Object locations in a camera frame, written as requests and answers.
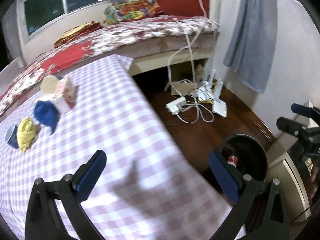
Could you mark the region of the yellow cloth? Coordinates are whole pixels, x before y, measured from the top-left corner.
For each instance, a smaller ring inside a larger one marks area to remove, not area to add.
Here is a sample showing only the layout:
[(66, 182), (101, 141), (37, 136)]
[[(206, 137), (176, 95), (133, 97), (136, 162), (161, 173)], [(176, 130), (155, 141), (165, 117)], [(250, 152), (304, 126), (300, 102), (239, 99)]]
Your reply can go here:
[(36, 126), (29, 117), (24, 118), (17, 128), (17, 143), (20, 151), (25, 152), (36, 136)]

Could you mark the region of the small blue paper cup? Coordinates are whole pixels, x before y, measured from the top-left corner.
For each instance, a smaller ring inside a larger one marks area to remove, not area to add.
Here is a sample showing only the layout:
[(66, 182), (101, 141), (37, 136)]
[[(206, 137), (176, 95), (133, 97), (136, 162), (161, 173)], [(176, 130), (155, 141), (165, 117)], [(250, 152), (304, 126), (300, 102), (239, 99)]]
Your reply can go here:
[(7, 133), (5, 135), (5, 142), (9, 144), (14, 149), (18, 149), (18, 143), (17, 143), (17, 125), (11, 124), (10, 127), (7, 130)]

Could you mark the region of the blue cloth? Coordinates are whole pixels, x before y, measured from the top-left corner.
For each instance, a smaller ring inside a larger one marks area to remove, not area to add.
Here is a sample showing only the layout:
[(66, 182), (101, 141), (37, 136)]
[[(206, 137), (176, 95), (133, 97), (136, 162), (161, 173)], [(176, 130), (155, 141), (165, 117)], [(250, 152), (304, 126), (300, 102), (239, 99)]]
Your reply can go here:
[(60, 113), (51, 101), (38, 101), (34, 108), (35, 119), (51, 128), (51, 135), (55, 132)]

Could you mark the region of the white red-print milk carton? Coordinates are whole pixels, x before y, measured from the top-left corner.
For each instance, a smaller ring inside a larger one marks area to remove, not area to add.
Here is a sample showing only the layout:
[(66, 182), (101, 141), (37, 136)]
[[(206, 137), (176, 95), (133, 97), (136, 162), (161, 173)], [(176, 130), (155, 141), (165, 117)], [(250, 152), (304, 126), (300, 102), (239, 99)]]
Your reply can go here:
[(69, 77), (64, 77), (57, 83), (52, 104), (60, 114), (65, 114), (75, 107), (76, 92)]

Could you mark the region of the black round trash bin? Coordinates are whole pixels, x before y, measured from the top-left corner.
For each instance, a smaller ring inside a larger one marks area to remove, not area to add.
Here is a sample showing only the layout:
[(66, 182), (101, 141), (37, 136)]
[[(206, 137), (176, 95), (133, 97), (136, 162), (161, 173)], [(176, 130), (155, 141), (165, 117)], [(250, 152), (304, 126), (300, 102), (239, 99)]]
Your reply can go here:
[(268, 171), (266, 152), (252, 136), (240, 133), (231, 135), (214, 153), (221, 154), (225, 161), (231, 155), (235, 156), (238, 160), (236, 168), (242, 175), (249, 174), (256, 181), (265, 181)]

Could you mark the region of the red paper cup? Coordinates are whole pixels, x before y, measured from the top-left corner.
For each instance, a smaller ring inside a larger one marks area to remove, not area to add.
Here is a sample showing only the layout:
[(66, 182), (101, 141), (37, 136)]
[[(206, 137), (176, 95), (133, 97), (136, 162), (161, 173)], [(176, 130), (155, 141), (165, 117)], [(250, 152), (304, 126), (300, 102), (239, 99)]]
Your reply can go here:
[(234, 155), (230, 155), (228, 157), (227, 163), (236, 168), (238, 164), (238, 158)]

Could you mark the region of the white router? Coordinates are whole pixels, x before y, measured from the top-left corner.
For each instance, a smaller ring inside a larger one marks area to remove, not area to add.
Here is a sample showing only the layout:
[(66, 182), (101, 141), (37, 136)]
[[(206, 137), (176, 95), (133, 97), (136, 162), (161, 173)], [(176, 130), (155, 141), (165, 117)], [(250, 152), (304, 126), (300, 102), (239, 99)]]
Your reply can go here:
[(227, 117), (227, 105), (220, 99), (220, 95), (223, 88), (223, 82), (219, 79), (216, 86), (213, 89), (213, 104), (212, 112), (226, 118)]

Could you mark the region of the grey hanging curtain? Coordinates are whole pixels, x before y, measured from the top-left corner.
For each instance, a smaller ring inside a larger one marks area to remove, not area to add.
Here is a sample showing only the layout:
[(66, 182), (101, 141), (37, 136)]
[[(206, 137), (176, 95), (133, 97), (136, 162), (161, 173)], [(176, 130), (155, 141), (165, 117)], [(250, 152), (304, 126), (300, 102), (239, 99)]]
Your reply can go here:
[(238, 17), (223, 64), (263, 94), (273, 64), (278, 30), (277, 0), (240, 0)]

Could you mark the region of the pink checkered tablecloth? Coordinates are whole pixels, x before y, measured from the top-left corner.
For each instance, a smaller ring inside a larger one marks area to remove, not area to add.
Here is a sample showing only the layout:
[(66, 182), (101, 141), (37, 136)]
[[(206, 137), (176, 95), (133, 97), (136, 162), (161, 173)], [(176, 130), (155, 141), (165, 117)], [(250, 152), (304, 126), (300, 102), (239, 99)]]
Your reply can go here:
[(106, 167), (82, 207), (106, 239), (209, 239), (231, 211), (188, 163), (128, 71), (111, 55), (71, 72), (76, 106), (26, 152), (1, 140), (1, 215), (24, 239), (37, 178), (75, 173), (97, 150)]

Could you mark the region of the cardboard box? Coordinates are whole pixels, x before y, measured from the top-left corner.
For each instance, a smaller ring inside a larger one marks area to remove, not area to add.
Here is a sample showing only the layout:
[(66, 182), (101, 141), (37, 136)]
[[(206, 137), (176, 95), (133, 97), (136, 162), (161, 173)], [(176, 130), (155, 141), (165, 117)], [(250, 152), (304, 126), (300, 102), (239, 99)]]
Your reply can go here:
[(199, 87), (199, 84), (184, 80), (181, 82), (172, 82), (170, 84), (170, 87), (172, 95), (186, 96), (193, 94), (193, 92), (196, 92), (196, 90)]

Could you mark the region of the white power strip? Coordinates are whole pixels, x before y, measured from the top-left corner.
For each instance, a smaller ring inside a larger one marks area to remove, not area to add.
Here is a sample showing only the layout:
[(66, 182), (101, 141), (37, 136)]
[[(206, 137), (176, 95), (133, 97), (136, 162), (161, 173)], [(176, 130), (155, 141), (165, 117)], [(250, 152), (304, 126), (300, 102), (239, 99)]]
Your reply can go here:
[(170, 103), (167, 103), (165, 107), (172, 115), (178, 115), (180, 109), (185, 106), (186, 103), (186, 98), (182, 96), (171, 101)]

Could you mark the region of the floral red bed quilt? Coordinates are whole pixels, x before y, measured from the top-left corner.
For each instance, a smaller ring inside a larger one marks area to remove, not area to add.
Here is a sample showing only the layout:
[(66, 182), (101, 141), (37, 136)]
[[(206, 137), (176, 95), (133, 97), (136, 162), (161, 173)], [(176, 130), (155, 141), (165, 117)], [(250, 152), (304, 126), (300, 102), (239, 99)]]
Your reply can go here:
[(1, 95), (3, 115), (46, 75), (55, 75), (76, 64), (86, 64), (107, 55), (119, 54), (134, 59), (178, 50), (186, 44), (185, 35), (197, 38), (193, 47), (211, 48), (209, 41), (219, 25), (202, 16), (162, 15), (102, 27), (45, 52), (29, 63)]

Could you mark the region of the yellow red folded blanket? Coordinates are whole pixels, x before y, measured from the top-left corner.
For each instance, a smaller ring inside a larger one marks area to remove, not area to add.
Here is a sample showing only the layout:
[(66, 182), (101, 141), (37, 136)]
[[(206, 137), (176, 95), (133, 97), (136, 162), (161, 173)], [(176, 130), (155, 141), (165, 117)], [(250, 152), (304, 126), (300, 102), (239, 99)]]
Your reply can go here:
[(82, 37), (101, 28), (102, 25), (100, 24), (100, 22), (97, 21), (87, 22), (83, 25), (74, 27), (68, 31), (65, 31), (63, 35), (55, 41), (54, 48), (58, 48), (63, 44), (71, 42), (76, 38)]

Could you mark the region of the colourful patterned pillow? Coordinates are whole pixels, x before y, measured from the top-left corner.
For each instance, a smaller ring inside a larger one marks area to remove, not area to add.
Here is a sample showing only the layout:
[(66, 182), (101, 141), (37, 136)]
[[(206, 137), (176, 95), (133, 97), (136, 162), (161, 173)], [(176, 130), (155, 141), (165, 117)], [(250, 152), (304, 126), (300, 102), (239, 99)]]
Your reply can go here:
[(112, 3), (104, 10), (104, 23), (115, 25), (121, 22), (132, 22), (163, 13), (156, 0), (138, 0), (123, 3)]

